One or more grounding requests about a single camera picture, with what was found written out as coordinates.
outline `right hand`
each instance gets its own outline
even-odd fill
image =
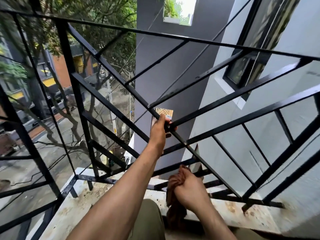
[[[197,214],[204,206],[211,205],[211,200],[202,179],[196,177],[188,169],[182,168],[186,180],[183,185],[177,186],[174,193],[178,201],[188,210]]]

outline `brown cloth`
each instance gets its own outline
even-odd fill
[[[167,206],[170,207],[167,212],[167,221],[171,229],[183,228],[182,220],[187,215],[186,208],[180,204],[176,195],[174,194],[174,189],[177,186],[184,184],[184,181],[186,180],[186,177],[182,173],[182,168],[186,168],[190,171],[190,169],[185,165],[180,165],[179,172],[169,177],[167,187],[166,202]]]

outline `forearm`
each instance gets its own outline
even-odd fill
[[[209,239],[237,240],[211,202],[203,204],[195,214]]]
[[[119,181],[89,210],[67,240],[126,240],[157,159],[155,149],[148,145]]]

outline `left hand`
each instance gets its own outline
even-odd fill
[[[169,124],[172,123],[169,118],[164,114],[161,114],[159,120],[154,123],[150,131],[150,140],[148,145],[156,149],[158,158],[161,156],[166,144],[165,122]]]

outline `white wall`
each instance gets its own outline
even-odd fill
[[[235,0],[231,17],[247,0]],[[226,29],[222,42],[236,44],[246,20],[250,7],[246,7],[239,17]],[[320,0],[300,0],[294,10],[292,17],[283,32],[275,50],[300,53],[306,55],[320,55]],[[233,49],[221,47],[218,51],[214,65],[231,56]],[[277,71],[285,65],[291,64],[298,59],[272,55],[267,63],[261,77]],[[216,101],[217,99],[230,93],[232,89],[222,80],[225,69],[210,76],[206,91],[203,95],[200,108]],[[307,88],[320,83],[320,66],[318,62],[300,68],[290,74],[278,78],[260,88],[254,90],[248,100],[230,101],[196,118],[190,137],[213,129],[216,126],[225,124],[238,117],[256,111],[267,105],[285,99],[289,96],[301,92]],[[296,138],[301,131],[317,115],[314,99],[311,97],[297,104],[291,105],[281,112],[288,124],[288,127]],[[270,163],[286,149],[289,142],[286,139],[282,128],[274,114],[260,117],[254,121],[246,123],[249,131],[257,141],[258,145],[266,155]],[[262,156],[255,148],[242,127],[236,127],[223,132],[217,136],[227,150],[233,155],[239,165],[245,169],[252,180],[257,178],[267,168]],[[205,139],[198,143],[199,153],[204,160],[211,165],[232,187],[240,192],[246,191],[250,187],[249,181],[242,176],[241,172],[233,165],[230,159],[223,153],[212,138]],[[304,161],[320,148],[320,139],[315,139],[279,176],[259,190],[259,194],[264,197],[290,173],[296,170]],[[274,175],[301,151],[293,155]],[[188,152],[184,153],[183,160],[190,158]],[[282,192],[275,201],[283,202],[288,210],[271,209],[274,219],[280,230],[293,237],[319,238],[320,229],[320,192],[318,171],[320,165],[315,166],[306,173],[296,183]]]

